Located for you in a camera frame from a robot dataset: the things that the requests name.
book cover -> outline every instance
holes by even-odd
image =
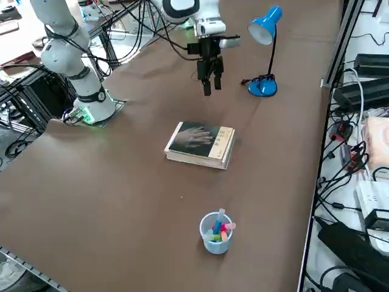
[[[182,122],[178,127],[168,151],[211,159],[223,158],[233,133],[232,128],[198,122]]]

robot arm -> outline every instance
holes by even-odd
[[[96,5],[93,1],[78,0],[83,11]],[[209,78],[215,75],[215,88],[221,89],[224,71],[221,48],[239,45],[239,37],[226,38],[225,24],[219,13],[219,0],[149,0],[172,23],[193,18],[194,32],[199,41],[188,44],[188,53],[199,55],[198,79],[204,85],[204,94],[211,94]],[[78,99],[74,107],[78,117],[92,124],[111,117],[115,105],[91,68],[81,56],[88,50],[90,37],[69,11],[65,0],[31,0],[32,8],[46,28],[51,39],[42,51],[44,65],[53,72],[64,74],[74,86]]]
[[[226,26],[219,12],[219,0],[150,0],[171,23],[181,23],[187,18],[194,20],[194,35],[197,43],[188,44],[188,53],[199,55],[197,62],[198,79],[204,87],[204,95],[211,95],[209,78],[215,75],[215,89],[221,89],[224,72],[223,59],[219,56],[222,48],[240,44],[240,37],[224,37]]]
[[[171,23],[180,23],[191,17],[198,38],[225,32],[219,13],[219,0],[151,0]]]

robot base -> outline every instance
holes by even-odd
[[[80,110],[77,116],[83,117],[83,122],[88,125],[109,119],[114,115],[116,109],[115,103],[107,91],[103,102],[86,103],[76,99],[74,107]]]

black electronics box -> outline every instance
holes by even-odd
[[[389,55],[358,54],[354,67],[359,77],[389,77]]]
[[[316,220],[322,226],[317,237],[350,267],[366,286],[372,291],[389,292],[389,259],[343,223],[329,225],[323,220]]]
[[[389,77],[361,82],[365,99],[365,110],[389,106]],[[358,84],[336,88],[334,100],[339,104],[336,110],[354,112],[360,110],[360,89]]]
[[[73,99],[69,95],[71,83],[64,89],[52,76],[45,76],[33,82],[29,88],[35,93],[36,98],[40,100],[43,110],[52,119],[60,119],[66,109],[73,107]]]

book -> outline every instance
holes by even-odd
[[[165,147],[169,160],[226,170],[235,130],[198,122],[179,122]]]

